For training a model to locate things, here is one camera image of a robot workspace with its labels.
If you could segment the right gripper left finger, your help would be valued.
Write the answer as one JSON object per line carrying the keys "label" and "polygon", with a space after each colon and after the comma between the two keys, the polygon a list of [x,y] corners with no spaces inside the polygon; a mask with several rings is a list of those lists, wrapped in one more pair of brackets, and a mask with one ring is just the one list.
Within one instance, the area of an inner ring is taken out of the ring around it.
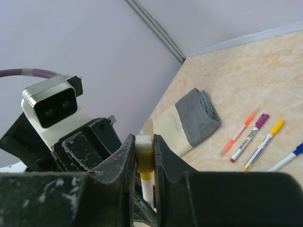
{"label": "right gripper left finger", "polygon": [[135,138],[130,134],[122,146],[90,171],[94,187],[94,217],[98,227],[134,225]]}

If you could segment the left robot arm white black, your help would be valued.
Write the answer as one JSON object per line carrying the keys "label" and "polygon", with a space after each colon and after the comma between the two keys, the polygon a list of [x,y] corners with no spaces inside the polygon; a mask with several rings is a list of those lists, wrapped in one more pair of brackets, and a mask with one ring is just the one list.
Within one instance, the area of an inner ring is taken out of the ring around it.
{"label": "left robot arm white black", "polygon": [[113,121],[96,118],[47,147],[25,114],[0,139],[0,148],[19,158],[29,172],[88,171],[122,145]]}

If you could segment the magenta marker pen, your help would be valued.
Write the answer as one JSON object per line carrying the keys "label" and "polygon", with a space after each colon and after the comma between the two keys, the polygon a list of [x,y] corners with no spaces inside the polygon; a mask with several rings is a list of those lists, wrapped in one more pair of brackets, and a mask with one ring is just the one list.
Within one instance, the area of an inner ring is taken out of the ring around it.
{"label": "magenta marker pen", "polygon": [[250,131],[248,136],[245,138],[245,140],[241,143],[241,145],[238,147],[238,149],[235,151],[235,153],[230,158],[230,162],[235,163],[235,161],[238,159],[238,157],[241,155],[241,153],[245,150],[245,148],[248,146],[250,141],[253,139],[253,137],[257,134],[257,132],[260,130],[260,128],[265,124],[265,122],[269,119],[269,114],[262,114],[259,119],[256,121],[254,128]]}

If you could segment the white pen dark tip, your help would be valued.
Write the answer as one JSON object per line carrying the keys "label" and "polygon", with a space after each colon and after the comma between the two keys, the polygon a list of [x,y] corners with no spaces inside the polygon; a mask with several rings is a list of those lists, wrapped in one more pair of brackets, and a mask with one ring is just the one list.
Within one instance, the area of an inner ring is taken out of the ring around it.
{"label": "white pen dark tip", "polygon": [[155,211],[152,173],[154,172],[154,143],[152,135],[135,136],[136,169],[140,174],[143,199]]}

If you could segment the folded grey beige cloth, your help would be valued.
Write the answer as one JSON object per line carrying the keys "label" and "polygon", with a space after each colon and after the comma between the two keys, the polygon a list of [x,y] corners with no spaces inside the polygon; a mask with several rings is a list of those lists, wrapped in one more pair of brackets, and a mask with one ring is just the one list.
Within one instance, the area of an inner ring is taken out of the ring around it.
{"label": "folded grey beige cloth", "polygon": [[208,139],[221,126],[221,119],[209,95],[197,88],[190,90],[159,116],[147,120],[143,134],[161,135],[179,157]]}

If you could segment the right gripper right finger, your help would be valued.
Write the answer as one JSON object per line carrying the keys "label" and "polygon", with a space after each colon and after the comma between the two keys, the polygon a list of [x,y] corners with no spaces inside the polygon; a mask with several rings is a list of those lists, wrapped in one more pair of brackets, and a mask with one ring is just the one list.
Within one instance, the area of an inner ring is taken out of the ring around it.
{"label": "right gripper right finger", "polygon": [[159,227],[200,227],[199,172],[154,135],[155,187]]}

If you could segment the orange pen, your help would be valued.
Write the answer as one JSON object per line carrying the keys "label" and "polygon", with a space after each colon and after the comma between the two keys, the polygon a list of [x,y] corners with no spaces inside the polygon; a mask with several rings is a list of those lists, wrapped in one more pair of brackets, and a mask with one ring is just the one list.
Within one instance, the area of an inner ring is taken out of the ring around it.
{"label": "orange pen", "polygon": [[245,120],[242,126],[237,130],[237,132],[232,136],[229,142],[224,146],[224,148],[220,152],[220,156],[224,156],[225,153],[231,148],[231,146],[236,141],[236,139],[243,133],[243,131],[248,126],[248,124],[254,119],[258,111],[259,109],[255,109],[253,112],[251,112],[251,114],[248,116],[248,118]]}

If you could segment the white pen blue end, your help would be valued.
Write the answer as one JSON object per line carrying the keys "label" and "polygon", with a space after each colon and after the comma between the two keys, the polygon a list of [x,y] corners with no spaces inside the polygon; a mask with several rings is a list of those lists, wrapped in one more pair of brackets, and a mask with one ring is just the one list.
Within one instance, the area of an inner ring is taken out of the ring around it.
{"label": "white pen blue end", "polygon": [[292,161],[294,158],[296,158],[302,153],[303,153],[303,144],[301,143],[295,148],[295,150],[292,153],[290,153],[285,158],[283,158],[278,163],[276,163],[274,166],[272,166],[270,169],[268,169],[268,172],[275,172],[279,170],[280,168],[285,166],[287,163],[289,163],[290,161]]}

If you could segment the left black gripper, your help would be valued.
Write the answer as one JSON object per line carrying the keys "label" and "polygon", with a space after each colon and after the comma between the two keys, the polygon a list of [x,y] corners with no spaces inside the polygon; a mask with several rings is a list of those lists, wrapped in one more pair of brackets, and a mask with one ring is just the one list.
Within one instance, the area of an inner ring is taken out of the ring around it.
{"label": "left black gripper", "polygon": [[52,155],[63,172],[83,172],[95,168],[122,145],[113,124],[116,118],[96,118],[59,139]]}

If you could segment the white pen yellow end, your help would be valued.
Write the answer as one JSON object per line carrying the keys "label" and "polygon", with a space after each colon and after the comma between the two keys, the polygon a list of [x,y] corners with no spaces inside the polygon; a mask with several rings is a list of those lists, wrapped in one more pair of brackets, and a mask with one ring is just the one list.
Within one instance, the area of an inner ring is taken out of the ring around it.
{"label": "white pen yellow end", "polygon": [[258,159],[258,157],[261,155],[263,150],[266,148],[268,143],[272,140],[273,136],[278,133],[278,131],[282,128],[284,125],[284,120],[278,119],[273,128],[270,130],[269,134],[263,139],[261,144],[257,147],[257,149],[254,151],[254,153],[251,155],[251,157],[248,159],[248,161],[244,164],[242,170],[244,172],[248,171],[249,168],[254,164],[254,162]]}

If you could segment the aluminium frame rail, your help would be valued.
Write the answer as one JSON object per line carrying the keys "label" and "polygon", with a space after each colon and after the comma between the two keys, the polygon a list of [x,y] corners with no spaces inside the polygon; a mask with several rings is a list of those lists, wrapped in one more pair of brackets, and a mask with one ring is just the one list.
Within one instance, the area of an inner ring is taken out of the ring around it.
{"label": "aluminium frame rail", "polygon": [[157,38],[164,44],[164,46],[177,59],[177,61],[183,64],[186,60],[186,56],[179,49],[179,47],[173,41],[170,35],[145,9],[145,7],[138,0],[125,0],[125,2],[140,17],[140,19],[145,23],[145,25],[157,36]]}

